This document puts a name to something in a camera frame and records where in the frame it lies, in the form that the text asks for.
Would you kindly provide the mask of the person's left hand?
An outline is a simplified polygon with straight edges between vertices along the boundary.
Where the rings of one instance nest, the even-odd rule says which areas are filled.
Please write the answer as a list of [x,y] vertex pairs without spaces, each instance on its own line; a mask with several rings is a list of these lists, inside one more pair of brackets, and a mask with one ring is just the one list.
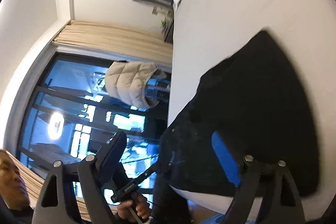
[[125,200],[117,206],[117,215],[124,223],[138,223],[131,209],[142,220],[147,220],[152,212],[147,198],[141,193],[133,193],[130,200]]

